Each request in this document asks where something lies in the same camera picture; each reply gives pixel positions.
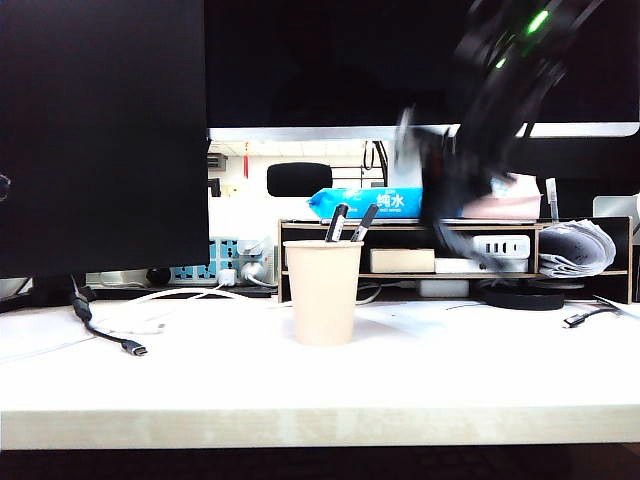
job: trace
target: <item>desk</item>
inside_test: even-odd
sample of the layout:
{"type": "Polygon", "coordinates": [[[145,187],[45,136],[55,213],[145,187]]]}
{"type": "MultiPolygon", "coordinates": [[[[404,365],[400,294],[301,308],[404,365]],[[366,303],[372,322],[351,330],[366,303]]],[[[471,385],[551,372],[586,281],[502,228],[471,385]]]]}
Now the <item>desk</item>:
{"type": "MultiPolygon", "coordinates": [[[[144,338],[145,357],[93,339],[0,365],[1,447],[640,441],[640,320],[630,316],[565,330],[561,319],[586,307],[374,303],[357,308],[352,343],[305,347],[291,309],[271,300],[93,310],[126,323],[177,302],[166,333],[144,338]]],[[[0,316],[0,338],[17,344],[47,325],[84,335],[57,308],[0,316]]]]}

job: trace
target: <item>black monitor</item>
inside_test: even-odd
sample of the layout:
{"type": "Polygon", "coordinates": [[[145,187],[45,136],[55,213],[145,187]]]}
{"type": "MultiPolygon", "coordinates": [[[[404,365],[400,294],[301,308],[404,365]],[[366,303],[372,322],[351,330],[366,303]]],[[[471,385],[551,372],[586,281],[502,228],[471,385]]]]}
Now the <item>black monitor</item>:
{"type": "MultiPolygon", "coordinates": [[[[414,104],[417,123],[459,123],[449,98],[452,60],[472,3],[209,0],[209,127],[394,126],[402,109],[414,104]]],[[[566,57],[568,74],[548,94],[538,121],[630,123],[613,132],[594,125],[582,130],[635,132],[639,25],[637,0],[598,7],[581,28],[566,57]]],[[[572,135],[557,126],[537,131],[572,135]]]]}
{"type": "Polygon", "coordinates": [[[208,261],[202,1],[0,1],[0,278],[208,261]]]}

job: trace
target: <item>beige paper cup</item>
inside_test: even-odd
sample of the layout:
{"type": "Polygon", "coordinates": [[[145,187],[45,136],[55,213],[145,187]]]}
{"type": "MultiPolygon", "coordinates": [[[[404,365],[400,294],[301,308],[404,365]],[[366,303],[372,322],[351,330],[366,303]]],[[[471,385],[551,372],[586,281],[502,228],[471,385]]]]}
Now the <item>beige paper cup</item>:
{"type": "Polygon", "coordinates": [[[340,345],[353,335],[363,242],[284,242],[296,340],[305,345],[340,345]]]}

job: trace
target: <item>blue tissue pack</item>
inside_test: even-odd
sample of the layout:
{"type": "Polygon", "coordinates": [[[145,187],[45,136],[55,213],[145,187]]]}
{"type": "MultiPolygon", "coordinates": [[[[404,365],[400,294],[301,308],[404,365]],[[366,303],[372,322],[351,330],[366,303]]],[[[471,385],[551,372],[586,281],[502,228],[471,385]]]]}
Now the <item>blue tissue pack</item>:
{"type": "Polygon", "coordinates": [[[419,218],[421,201],[421,187],[323,188],[308,200],[320,218],[331,218],[339,203],[349,205],[347,218],[362,218],[372,203],[376,218],[419,218]]]}

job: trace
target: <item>white box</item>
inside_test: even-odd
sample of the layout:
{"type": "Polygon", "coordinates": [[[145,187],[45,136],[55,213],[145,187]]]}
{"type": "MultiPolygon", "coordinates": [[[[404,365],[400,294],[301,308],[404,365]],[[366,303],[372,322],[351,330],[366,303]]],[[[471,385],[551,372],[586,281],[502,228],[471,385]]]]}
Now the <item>white box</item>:
{"type": "Polygon", "coordinates": [[[371,273],[433,273],[431,248],[372,248],[371,273]]]}
{"type": "MultiPolygon", "coordinates": [[[[502,260],[504,268],[502,273],[527,273],[529,261],[524,260],[502,260]]],[[[498,273],[487,268],[477,260],[470,258],[436,258],[436,273],[498,273]]]]}

